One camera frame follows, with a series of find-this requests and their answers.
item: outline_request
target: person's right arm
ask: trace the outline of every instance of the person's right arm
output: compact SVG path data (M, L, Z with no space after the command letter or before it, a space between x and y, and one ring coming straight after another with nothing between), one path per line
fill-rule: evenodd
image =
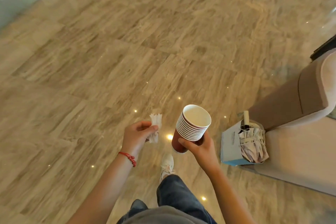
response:
M225 223L256 224L222 172L216 157L213 140L208 131L204 133L204 141L201 146L197 146L183 138L178 141L191 151L200 167L210 178Z

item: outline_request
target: beige sofa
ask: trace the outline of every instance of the beige sofa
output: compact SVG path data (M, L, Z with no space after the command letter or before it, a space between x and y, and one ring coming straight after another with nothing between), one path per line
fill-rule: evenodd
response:
M266 132L270 158L259 174L336 196L336 49L249 109Z

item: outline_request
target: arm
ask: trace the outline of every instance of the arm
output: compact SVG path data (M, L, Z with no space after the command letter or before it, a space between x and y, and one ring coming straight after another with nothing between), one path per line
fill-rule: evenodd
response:
M183 138L178 141L191 151L200 167L210 178L225 223L255 224L250 213L245 209L242 201L229 184L229 180L222 172L216 157L213 140L208 131L204 133L204 141L201 146Z
M137 160L146 138L158 129L151 124L139 121L125 128L121 152ZM132 167L126 156L118 154L67 224L105 224Z

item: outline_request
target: hand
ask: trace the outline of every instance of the hand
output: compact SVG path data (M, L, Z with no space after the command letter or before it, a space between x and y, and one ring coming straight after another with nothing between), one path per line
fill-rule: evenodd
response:
M155 133L159 128L156 125L151 125L150 121L138 121L126 127L121 152L128 153L137 160L146 138Z
M200 146L184 138L179 138L178 141L185 148L191 151L191 153L195 156L199 166L208 176L213 173L215 174L220 169L215 146L212 138L209 136L208 131L205 131L203 144Z

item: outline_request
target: forearm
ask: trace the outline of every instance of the forearm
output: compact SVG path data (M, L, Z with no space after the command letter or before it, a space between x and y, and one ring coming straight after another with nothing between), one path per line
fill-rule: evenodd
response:
M251 214L246 210L221 169L211 172L208 176L215 190L225 223L255 224Z
M132 167L118 154L67 224L105 224Z

